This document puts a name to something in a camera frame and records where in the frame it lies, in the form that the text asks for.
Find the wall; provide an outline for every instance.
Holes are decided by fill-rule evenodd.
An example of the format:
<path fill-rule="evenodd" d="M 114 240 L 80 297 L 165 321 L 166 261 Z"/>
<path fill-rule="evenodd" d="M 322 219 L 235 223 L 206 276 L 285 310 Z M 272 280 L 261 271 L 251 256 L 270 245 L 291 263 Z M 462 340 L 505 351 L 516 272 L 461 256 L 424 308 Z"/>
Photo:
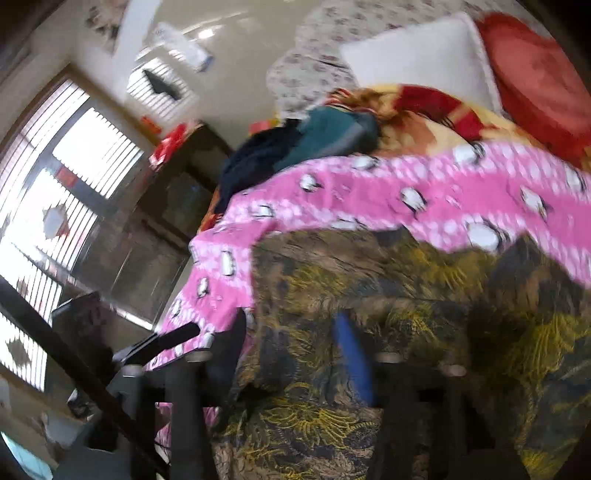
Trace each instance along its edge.
<path fill-rule="evenodd" d="M 76 44 L 78 3 L 67 0 L 35 30 L 32 54 L 0 86 L 0 138 L 43 86 L 68 64 Z"/>
<path fill-rule="evenodd" d="M 32 55 L 0 86 L 0 139 L 43 86 L 70 62 L 123 105 L 135 58 L 162 0 L 129 2 L 112 56 L 84 26 L 93 1 L 67 0 L 35 30 Z"/>
<path fill-rule="evenodd" d="M 162 0 L 131 0 L 125 11 L 117 46 L 111 56 L 99 47 L 92 32 L 79 22 L 73 63 L 113 100 L 123 105 L 129 75 L 142 49 L 156 10 Z M 83 0 L 83 13 L 92 0 Z"/>
<path fill-rule="evenodd" d="M 133 345 L 143 340 L 150 334 L 145 328 L 142 328 L 129 320 L 115 316 L 113 321 L 107 325 L 105 332 L 105 341 L 114 352 Z"/>

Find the pink blanket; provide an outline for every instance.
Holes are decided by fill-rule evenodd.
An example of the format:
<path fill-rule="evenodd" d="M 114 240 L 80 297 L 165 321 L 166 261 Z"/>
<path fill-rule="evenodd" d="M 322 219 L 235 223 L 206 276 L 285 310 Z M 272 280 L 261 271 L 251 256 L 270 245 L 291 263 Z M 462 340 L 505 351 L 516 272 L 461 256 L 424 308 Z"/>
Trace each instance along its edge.
<path fill-rule="evenodd" d="M 209 345 L 238 307 L 253 306 L 251 246 L 280 232 L 405 226 L 445 251 L 470 244 L 499 251 L 528 232 L 589 286 L 590 180 L 545 151 L 507 142 L 434 157 L 329 157 L 284 170 L 235 195 L 223 220 L 193 239 L 193 271 L 162 331 L 197 322 L 202 333 L 149 367 Z"/>

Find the metal bar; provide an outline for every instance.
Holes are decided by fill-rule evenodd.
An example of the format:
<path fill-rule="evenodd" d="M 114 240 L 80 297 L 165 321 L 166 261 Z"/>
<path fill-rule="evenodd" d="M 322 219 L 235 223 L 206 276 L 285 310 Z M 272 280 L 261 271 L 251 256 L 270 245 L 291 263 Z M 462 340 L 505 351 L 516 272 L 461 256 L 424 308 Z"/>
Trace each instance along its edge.
<path fill-rule="evenodd" d="M 68 85 L 56 98 L 54 98 L 46 108 L 43 109 L 41 115 L 35 119 L 30 125 L 25 126 L 23 129 L 24 135 L 29 141 L 35 145 L 38 145 L 37 134 L 41 131 L 42 127 L 47 121 L 55 115 L 61 106 L 63 106 L 69 99 L 76 93 L 76 88 L 71 89 L 71 85 Z"/>
<path fill-rule="evenodd" d="M 113 144 L 109 147 L 109 149 L 105 153 L 104 158 L 113 158 L 113 155 L 117 152 L 117 150 L 119 149 L 121 144 L 123 142 L 125 142 L 125 140 L 127 140 L 127 138 L 124 136 L 124 134 L 121 133 L 119 130 L 117 130 L 115 127 L 113 127 L 113 125 L 111 125 L 111 130 L 115 131 L 114 133 L 115 133 L 116 138 L 115 138 Z M 96 188 L 96 185 L 98 184 L 99 181 L 100 181 L 100 179 L 95 179 L 91 186 L 93 188 Z"/>
<path fill-rule="evenodd" d="M 166 372 L 167 401 L 173 404 L 171 480 L 219 479 L 203 418 L 203 368 L 181 359 Z"/>
<path fill-rule="evenodd" d="M 160 98 L 157 98 L 153 103 L 149 103 L 148 107 L 150 107 L 154 112 L 160 113 L 167 107 L 167 105 L 170 105 L 171 103 L 174 104 L 168 95 L 161 94 Z"/>
<path fill-rule="evenodd" d="M 108 169 L 105 170 L 103 178 L 97 184 L 96 190 L 100 194 L 102 194 L 108 198 L 110 195 L 107 195 L 106 192 L 108 192 L 113 185 L 115 185 L 115 186 L 119 185 L 119 183 L 121 182 L 121 178 L 120 178 L 120 175 L 118 174 L 118 171 L 119 170 L 124 171 L 125 168 L 127 168 L 127 163 L 125 163 L 125 162 L 128 161 L 130 156 L 132 156 L 132 154 L 128 153 L 124 157 L 113 158 L 112 161 L 109 162 Z"/>
<path fill-rule="evenodd" d="M 70 116 L 75 114 L 76 110 L 80 108 L 77 107 L 76 104 L 82 101 L 82 105 L 84 105 L 84 103 L 88 101 L 87 99 L 83 100 L 85 95 L 86 94 L 82 91 L 73 92 L 67 99 L 64 99 L 54 111 L 49 112 L 49 115 L 47 115 L 47 118 L 43 119 L 43 124 L 39 126 L 37 132 L 30 137 L 31 143 L 39 150 L 45 149 L 47 142 L 50 142 L 53 139 L 61 126 L 63 126 L 63 124 L 70 119 Z"/>
<path fill-rule="evenodd" d="M 39 305 L 39 301 L 41 300 L 39 298 L 39 285 L 41 284 L 41 271 L 38 268 L 35 268 L 35 265 L 32 265 L 31 263 L 27 262 L 27 266 L 29 267 L 30 271 L 31 271 L 31 275 L 30 277 L 33 278 L 33 281 L 31 283 L 28 284 L 28 289 L 29 289 L 29 303 L 31 304 L 31 306 L 35 309 L 38 310 L 38 305 Z"/>
<path fill-rule="evenodd" d="M 138 87 L 135 87 L 134 91 L 131 93 L 131 95 L 137 99 L 139 99 L 139 97 L 142 97 L 151 90 L 150 83 L 147 80 L 145 82 L 138 81 L 138 83 L 140 85 Z"/>
<path fill-rule="evenodd" d="M 74 113 L 72 113 L 70 118 L 68 118 L 68 120 L 66 120 L 64 122 L 64 124 L 58 129 L 58 131 L 53 134 L 53 137 L 51 138 L 51 140 L 49 140 L 49 142 L 47 143 L 47 145 L 43 149 L 43 152 L 41 152 L 41 154 L 39 156 L 42 157 L 42 156 L 48 155 L 48 154 L 53 156 L 53 150 L 57 147 L 59 142 L 61 142 L 61 139 L 66 136 L 66 134 L 70 131 L 70 129 L 90 109 L 91 109 L 90 100 L 87 99 L 82 105 L 80 105 L 76 109 L 76 111 Z"/>
<path fill-rule="evenodd" d="M 86 242 L 86 239 L 90 234 L 90 230 L 96 222 L 96 220 L 96 215 L 89 210 L 80 220 L 80 225 L 77 227 L 76 234 L 74 236 L 76 238 L 76 241 L 74 241 L 74 239 L 70 241 L 70 243 L 67 246 L 66 255 L 64 256 L 64 262 L 66 262 L 67 260 L 65 267 L 69 271 L 71 271 L 74 267 L 74 263 L 78 258 L 78 254 L 82 249 L 82 245 L 84 244 L 84 242 Z"/>
<path fill-rule="evenodd" d="M 108 185 L 109 189 L 105 193 L 106 197 L 111 197 L 111 195 L 113 195 L 131 168 L 141 158 L 143 152 L 138 147 L 135 147 L 135 149 L 136 151 L 134 153 L 129 153 L 124 159 L 120 161 L 115 170 L 115 179 L 111 181 L 110 185 Z"/>
<path fill-rule="evenodd" d="M 2 186 L 2 192 L 6 192 L 6 196 L 4 198 L 4 202 L 7 198 L 10 197 L 13 190 L 26 190 L 22 186 L 27 183 L 27 178 L 30 176 L 30 172 L 35 169 L 37 166 L 38 156 L 31 160 L 35 156 L 35 150 L 27 152 L 27 149 L 24 149 L 19 157 L 15 160 L 14 165 L 11 168 L 10 173 L 8 174 L 8 178 L 5 180 L 5 184 Z M 43 168 L 37 168 L 37 173 L 41 171 Z M 6 182 L 12 177 L 12 182 L 10 186 L 6 186 Z"/>
<path fill-rule="evenodd" d="M 138 92 L 143 91 L 146 88 L 146 83 L 142 79 L 138 79 L 130 87 L 127 88 L 127 93 L 131 96 L 135 96 Z"/>
<path fill-rule="evenodd" d="M 27 136 L 28 132 L 33 128 L 33 126 L 37 123 L 37 121 L 41 118 L 41 115 L 47 111 L 49 107 L 53 105 L 57 101 L 57 99 L 72 85 L 70 80 L 65 80 L 61 85 L 59 85 L 55 91 L 41 104 L 41 106 L 35 111 L 35 113 L 31 116 L 31 118 L 27 121 L 27 123 L 23 126 L 21 130 L 21 134 L 23 136 Z"/>
<path fill-rule="evenodd" d="M 144 455 L 155 470 L 168 480 L 168 465 L 154 450 L 154 443 L 138 428 L 119 402 L 104 388 L 94 373 L 64 343 L 61 337 L 41 318 L 18 292 L 0 277 L 0 312 L 12 323 L 34 338 L 41 348 L 62 367 L 90 399 L 121 430 L 123 435 Z"/>
<path fill-rule="evenodd" d="M 115 130 L 117 133 L 120 133 L 113 125 L 111 125 L 110 122 L 108 122 L 107 120 L 105 120 L 105 122 L 110 126 L 110 128 Z M 118 145 L 120 143 L 120 141 L 121 141 L 121 137 L 118 137 L 117 140 L 115 141 L 114 145 Z M 113 169 L 113 166 L 116 164 L 116 161 L 117 161 L 117 156 L 113 155 L 113 148 L 110 148 L 109 151 L 106 152 L 105 155 L 103 156 L 104 168 L 102 170 L 102 175 L 100 176 L 100 178 L 96 178 L 94 181 L 94 183 L 96 185 L 98 185 L 101 182 L 101 180 L 104 178 L 104 176 Z"/>
<path fill-rule="evenodd" d="M 115 144 L 115 150 L 109 155 L 108 158 L 113 158 L 113 161 L 117 161 L 117 159 L 123 154 L 123 152 L 125 152 L 130 145 L 133 145 L 134 143 L 127 138 L 126 136 L 122 136 L 122 138 Z M 96 181 L 94 182 L 95 184 L 92 186 L 97 192 L 102 193 L 103 191 L 103 187 L 104 185 L 108 182 L 108 179 L 106 178 L 106 173 L 103 174 L 103 176 L 99 179 L 96 179 Z"/>
<path fill-rule="evenodd" d="M 17 140 L 15 140 L 7 152 L 2 158 L 2 166 L 0 171 L 0 187 L 3 187 L 6 180 L 12 174 L 14 167 L 17 165 L 18 160 L 22 157 L 23 153 L 29 150 L 32 153 L 35 150 L 30 142 L 21 134 L 18 134 Z"/>
<path fill-rule="evenodd" d="M 121 164 L 125 161 L 125 159 L 131 155 L 131 153 L 133 152 L 134 148 L 137 148 L 137 146 L 133 143 L 133 142 L 129 142 L 129 144 L 125 147 L 125 149 L 119 154 L 119 156 L 116 158 L 115 160 L 115 168 L 112 168 L 109 172 L 109 175 L 105 175 L 102 178 L 101 183 L 99 183 L 97 185 L 96 190 L 98 192 L 104 192 L 105 190 L 110 190 L 111 186 L 113 185 L 113 183 L 116 180 L 116 172 L 118 171 L 118 169 L 121 167 Z"/>
<path fill-rule="evenodd" d="M 69 264 L 72 258 L 71 246 L 76 243 L 77 238 L 80 235 L 80 224 L 88 212 L 88 208 L 86 208 L 83 204 L 79 203 L 76 206 L 75 210 L 69 214 L 70 232 L 64 237 L 64 240 L 57 252 L 50 255 L 68 270 L 70 269 Z"/>
<path fill-rule="evenodd" d="M 50 242 L 49 245 L 47 246 L 47 254 L 52 257 L 55 258 L 56 260 L 58 260 L 57 255 L 58 253 L 61 251 L 63 245 L 66 242 L 66 238 L 70 236 L 72 230 L 73 230 L 73 224 L 75 221 L 75 217 L 73 218 L 74 213 L 76 214 L 76 216 L 78 215 L 78 212 L 76 211 L 76 208 L 78 208 L 79 210 L 82 209 L 82 204 L 80 202 L 76 202 L 77 205 L 74 206 L 74 209 L 72 210 L 72 204 L 74 203 L 76 199 L 74 198 L 74 196 L 70 195 L 66 198 L 66 201 L 64 202 L 64 205 L 66 207 L 66 218 L 68 221 L 68 225 L 70 227 L 70 232 L 67 235 L 62 235 L 61 237 L 54 239 L 53 242 Z M 57 204 L 59 204 L 61 201 L 61 198 L 58 198 L 55 200 L 56 205 L 51 205 L 53 206 L 57 206 Z"/>

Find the bed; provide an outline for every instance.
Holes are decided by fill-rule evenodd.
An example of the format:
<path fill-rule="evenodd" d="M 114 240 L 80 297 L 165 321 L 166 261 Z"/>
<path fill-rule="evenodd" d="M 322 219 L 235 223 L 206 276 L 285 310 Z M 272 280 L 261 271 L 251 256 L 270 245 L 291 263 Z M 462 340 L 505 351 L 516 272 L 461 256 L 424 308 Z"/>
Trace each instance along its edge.
<path fill-rule="evenodd" d="M 488 11 L 508 13 L 549 37 L 531 14 L 509 0 L 383 5 L 329 0 L 298 28 L 295 49 L 269 70 L 267 83 L 279 116 L 304 118 L 336 87 L 339 93 L 329 96 L 333 106 L 355 111 L 376 108 L 377 102 L 395 109 L 409 88 L 391 86 L 364 104 L 367 95 L 348 91 L 356 85 L 337 46 L 459 10 L 476 18 Z M 412 91 L 413 99 L 425 93 L 417 92 Z M 432 102 L 431 93 L 421 98 Z M 326 343 L 330 329 L 325 324 L 339 302 L 359 308 L 363 326 L 374 332 L 379 327 L 378 336 L 392 339 L 389 347 L 407 358 L 421 357 L 413 357 L 413 342 L 425 338 L 431 346 L 453 345 L 454 358 L 445 361 L 471 365 L 482 394 L 496 399 L 487 415 L 491 421 L 505 420 L 505 431 L 532 478 L 552 478 L 573 450 L 591 418 L 584 360 L 591 344 L 591 237 L 585 221 L 591 176 L 500 115 L 462 102 L 453 108 L 461 108 L 464 116 L 442 128 L 460 138 L 443 141 L 440 125 L 428 124 L 436 138 L 428 149 L 396 150 L 392 141 L 378 154 L 303 162 L 234 195 L 223 217 L 210 218 L 209 228 L 192 240 L 193 271 L 163 331 L 196 322 L 202 332 L 148 367 L 209 346 L 215 332 L 231 325 L 236 309 L 246 311 L 249 335 L 232 391 L 234 409 L 207 412 L 209 423 L 217 425 L 212 432 L 221 477 L 364 475 L 379 413 L 359 405 L 342 359 Z M 461 131 L 466 118 L 478 126 L 476 133 L 474 128 L 469 134 Z M 422 127 L 431 121 L 414 120 Z M 396 233 L 382 238 L 376 232 Z M 389 249 L 390 256 L 373 258 Z M 344 263 L 352 270 L 343 270 Z M 397 276 L 402 271 L 404 278 Z M 359 272 L 367 274 L 356 276 Z M 424 285 L 410 285 L 409 275 L 424 279 Z M 371 308 L 359 304 L 363 296 L 375 297 L 382 310 L 367 313 L 364 309 Z M 401 339 L 382 323 L 393 321 L 403 297 L 412 305 L 405 304 L 407 316 L 396 321 L 415 323 L 407 326 L 412 334 Z M 312 307 L 298 302 L 302 298 Z M 450 301 L 457 311 L 438 314 L 443 320 L 431 324 L 427 300 Z M 479 369 L 482 364 L 478 367 L 466 347 L 475 345 L 475 337 L 467 327 L 471 324 L 459 317 L 467 315 L 462 309 L 472 312 L 477 305 L 487 312 L 508 311 L 492 330 L 522 329 L 519 338 L 499 333 L 493 343 L 476 335 L 478 345 L 495 345 L 499 351 L 494 372 Z M 399 326 L 394 330 L 400 333 Z M 548 361 L 540 361 L 540 355 Z M 282 359 L 285 369 L 278 372 L 281 362 L 269 364 L 270 358 Z M 510 378 L 511 386 L 494 396 L 482 379 L 499 376 Z M 254 406 L 240 404 L 247 385 L 271 396 Z M 159 441 L 166 437 L 165 429 Z M 415 478 L 426 476 L 425 438 Z"/>

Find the white wall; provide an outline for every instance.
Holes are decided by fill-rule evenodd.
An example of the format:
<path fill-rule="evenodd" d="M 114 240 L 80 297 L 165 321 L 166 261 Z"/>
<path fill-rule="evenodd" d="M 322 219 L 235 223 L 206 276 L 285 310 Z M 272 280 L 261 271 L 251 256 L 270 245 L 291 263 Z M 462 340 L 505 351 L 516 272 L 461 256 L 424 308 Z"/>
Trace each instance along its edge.
<path fill-rule="evenodd" d="M 23 109 L 72 56 L 76 38 L 78 0 L 67 0 L 32 37 L 33 54 L 0 86 L 0 139 Z"/>
<path fill-rule="evenodd" d="M 91 2 L 92 0 L 83 0 L 84 12 L 88 10 Z M 98 46 L 92 32 L 84 27 L 83 22 L 79 22 L 74 63 L 88 78 L 121 105 L 125 101 L 127 83 L 129 75 L 135 67 L 135 59 L 142 49 L 144 38 L 161 2 L 162 0 L 131 0 L 129 2 L 112 56 Z"/>
<path fill-rule="evenodd" d="M 124 104 L 135 58 L 162 0 L 129 2 L 112 56 L 84 26 L 92 1 L 67 0 L 35 30 L 33 54 L 0 86 L 0 139 L 35 95 L 70 62 Z"/>

